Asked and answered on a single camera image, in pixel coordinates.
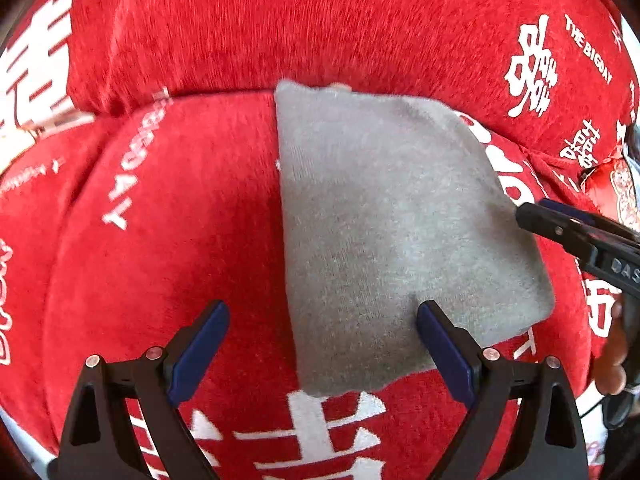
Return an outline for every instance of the red fabric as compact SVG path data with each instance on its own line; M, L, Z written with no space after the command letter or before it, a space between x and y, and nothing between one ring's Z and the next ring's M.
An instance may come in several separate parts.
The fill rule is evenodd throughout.
M10 386L3 375L0 404L56 450L87 355L136 357L167 341L207 301L223 298L232 311L230 333L195 398L182 407L223 478L306 480L345 472L354 480L378 480L381 464L384 478L427 476L463 416L437 372L404 378L373 397L349 394L322 403L329 421L354 415L358 402L369 410L327 430L334 451L358 443L361 449L330 459L319 453L313 463L291 468L255 466L305 457L299 434L247 440L234 433L298 429L293 415L300 414L284 295L273 100L270 92L255 92L153 105L153 95L164 86L171 94L271 90L286 76L311 85L339 81L357 91L430 96L491 128L466 118L481 142L505 156L492 162L516 202L548 195L593 210L577 187L583 166L575 153L567 158L562 150L576 144L588 121L598 135L587 128L594 160L602 162L620 145L618 122L632 122L638 107L636 76L601 1L72 0L72 31L48 45L45 31L64 16L50 14L44 30L31 20L49 4L37 1L14 40L31 23L49 55L68 46L66 92L73 106L126 117L115 133L115 123L98 121L47 139L0 181L5 185L30 157L37 165L59 156L38 155L46 146L59 148L68 164L59 187L37 187L47 173L0 195L0 214L11 216L0 222L0 237L13 251L5 262L3 308L14 326L5 333L20 356L8 367ZM512 95L505 76L512 57L523 53L520 27L541 25L543 15L549 16L543 47L557 62L558 81L541 115L527 100L512 118L508 111L526 90ZM576 39L596 49L600 67ZM533 67L534 59L528 62ZM26 72L13 70L9 80L9 64L0 68L0 82L8 82L0 88L7 90L0 128L20 118L37 122L23 109L37 96L25 96L20 82L40 72L27 63ZM550 84L540 72L534 79ZM44 103L50 117L55 105ZM105 222L118 207L119 215ZM540 250L556 308L530 333L498 348L523 360L558 356L579 394L589 367L593 309L586 310L575 261L544 240ZM19 308L12 298L20 298ZM515 413L511 403L484 477L504 452ZM145 458L160 469L152 444L146 447ZM358 460L366 459L373 461L366 462L372 472L358 476L356 468L365 463Z
M623 158L599 165L581 187L601 215L621 223L636 219L638 210L634 183Z
M163 86L176 95L272 89L283 77L339 81L436 98L550 156L593 121L593 157L602 161L615 146L616 120L631 122L626 103L630 83L637 86L600 0L73 0L70 15L67 89L87 111L130 112ZM558 82L540 116L527 100L509 117L524 97L505 80L522 54L520 27L541 25L543 15ZM571 162L577 176L582 167Z
M479 140L491 146L494 169L517 203L539 200L545 191L556 198L556 187L570 187L555 176L556 183L538 182L530 166L533 158L465 119ZM68 209L60 241L49 243L58 250L44 311L44 370L39 372L44 399L39 402L48 409L50 421L40 413L37 399L30 397L28 406L16 403L17 396L24 398L24 382L20 389L3 391L2 402L12 402L10 413L50 449L56 449L51 431L57 437L62 432L78 371L88 355L99 352L107 361L135 358L149 346L166 342L208 301L223 298L231 309L230 332L196 396L181 407L198 444L220 464L216 469L223 478L272 475L302 480L348 471L356 479L378 478L373 473L355 475L356 460L366 459L372 467L383 463L384 478L428 475L464 415L435 371L361 398L369 416L327 430L335 452L355 447L344 456L261 469L254 463L304 458L302 437L246 440L236 435L290 430L296 424L290 413L297 409L292 396L299 394L284 293L276 135L273 98L266 92L149 105L111 135ZM62 141L71 138L69 132L47 141L60 145L65 156L69 146ZM31 194L32 203L39 203L39 196ZM579 197L575 195L574 203ZM120 213L126 228L119 221L105 223L105 215L128 199ZM31 221L22 218L26 225ZM510 358L516 354L527 361L558 356L577 395L586 385L590 360L580 273L561 248L541 240L540 250L556 295L553 315L497 347ZM20 282L8 285L18 287ZM15 327L37 332L31 317L21 312L16 311ZM32 365L17 360L12 373L27 375ZM353 416L359 398L348 394L327 400L322 406L325 419ZM484 478L499 463L515 414L516 403L511 402ZM304 424L295 428L312 429ZM143 432L140 438L143 446L151 447ZM364 442L362 449L359 442ZM155 456L147 453L145 458L161 469Z
M101 120L37 143L0 180L0 405L51 445L43 370L44 315L58 240L101 147L118 121ZM12 322L7 328L8 317Z

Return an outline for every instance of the red pillow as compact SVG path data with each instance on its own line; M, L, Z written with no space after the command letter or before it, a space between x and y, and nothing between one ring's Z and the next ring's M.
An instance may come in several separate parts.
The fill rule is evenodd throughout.
M484 128L473 131L514 200L568 190L552 173L550 184L536 177L535 159L517 145ZM428 475L464 415L437 372L327 400L298 389L277 157L266 92L143 107L112 137L68 213L50 280L44 384L49 428L58 436L88 355L135 358L222 298L231 329L196 396L180 410L223 478ZM590 360L580 273L561 248L542 240L540 249L556 294L554 313L497 348L530 362L558 356L577 395ZM504 453L516 409L510 402L484 478ZM134 419L145 458L161 476L139 413Z
M44 139L0 179L0 406L49 447L42 352L51 271L68 210L117 125L105 119Z
M0 70L7 121L14 108L20 122L47 106L130 112L164 86L175 95L339 81L441 100L576 177L609 155L616 121L630 123L638 106L601 0L39 0L22 30L42 5L5 69L34 38L62 46L55 62L30 49ZM62 17L47 32L69 7L70 28ZM15 101L12 85L35 63ZM46 97L26 104L49 75ZM71 101L60 104L65 85Z

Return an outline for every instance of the black tool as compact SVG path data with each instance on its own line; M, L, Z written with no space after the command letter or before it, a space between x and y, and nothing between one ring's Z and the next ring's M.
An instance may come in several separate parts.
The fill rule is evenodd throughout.
M456 328L435 301L418 308L418 333L455 400L469 411L429 480L475 480L509 399L522 399L500 469L492 480L586 480L584 435L560 361L506 359Z
M164 467L172 480L218 480L185 426L178 405L191 398L229 326L216 301L166 348L151 347L133 361L107 364L87 358L66 414L60 455L51 480L151 478L125 399L138 399Z
M623 327L629 352L623 363L625 390L602 403L604 425L622 426L640 393L640 234L603 216L553 200L525 203L517 209L518 225L561 244L580 268L622 290Z

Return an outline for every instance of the gray cloth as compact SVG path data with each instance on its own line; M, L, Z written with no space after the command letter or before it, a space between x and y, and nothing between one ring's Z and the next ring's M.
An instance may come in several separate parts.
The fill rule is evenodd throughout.
M287 300L313 396L433 368L415 329L436 300L482 346L548 317L554 297L484 149L443 104L281 82Z

